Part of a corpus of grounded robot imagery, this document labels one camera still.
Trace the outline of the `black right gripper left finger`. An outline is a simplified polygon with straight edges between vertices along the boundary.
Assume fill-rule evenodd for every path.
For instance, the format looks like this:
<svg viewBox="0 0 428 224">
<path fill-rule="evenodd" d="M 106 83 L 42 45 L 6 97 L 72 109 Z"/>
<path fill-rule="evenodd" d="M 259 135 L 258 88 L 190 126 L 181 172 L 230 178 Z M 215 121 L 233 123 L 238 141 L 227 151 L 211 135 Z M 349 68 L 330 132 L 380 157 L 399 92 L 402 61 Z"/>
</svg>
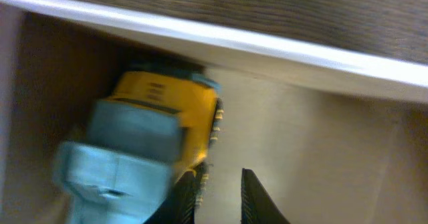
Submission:
<svg viewBox="0 0 428 224">
<path fill-rule="evenodd" d="M 195 209 L 196 178 L 192 171 L 188 171 L 144 224 L 194 224 Z"/>
</svg>

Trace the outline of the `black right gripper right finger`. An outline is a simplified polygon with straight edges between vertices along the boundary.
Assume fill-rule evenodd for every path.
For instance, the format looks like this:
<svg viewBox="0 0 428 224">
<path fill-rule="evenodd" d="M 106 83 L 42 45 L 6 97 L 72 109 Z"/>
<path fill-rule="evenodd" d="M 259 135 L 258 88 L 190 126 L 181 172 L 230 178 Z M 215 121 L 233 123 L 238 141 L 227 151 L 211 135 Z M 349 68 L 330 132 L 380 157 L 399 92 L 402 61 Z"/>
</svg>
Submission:
<svg viewBox="0 0 428 224">
<path fill-rule="evenodd" d="M 290 224 L 251 169 L 241 172 L 241 223 Z"/>
</svg>

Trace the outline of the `yellow grey toy truck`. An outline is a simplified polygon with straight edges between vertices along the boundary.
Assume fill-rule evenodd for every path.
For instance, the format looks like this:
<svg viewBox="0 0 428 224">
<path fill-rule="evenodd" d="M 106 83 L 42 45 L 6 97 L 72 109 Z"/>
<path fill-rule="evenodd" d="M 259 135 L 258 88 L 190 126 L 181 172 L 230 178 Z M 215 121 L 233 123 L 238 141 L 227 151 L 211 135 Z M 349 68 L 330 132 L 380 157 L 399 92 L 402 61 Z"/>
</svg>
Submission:
<svg viewBox="0 0 428 224">
<path fill-rule="evenodd" d="M 53 177 L 71 197 L 68 222 L 144 223 L 188 171 L 196 212 L 223 117 L 219 91 L 198 70 L 132 64 L 58 148 Z"/>
</svg>

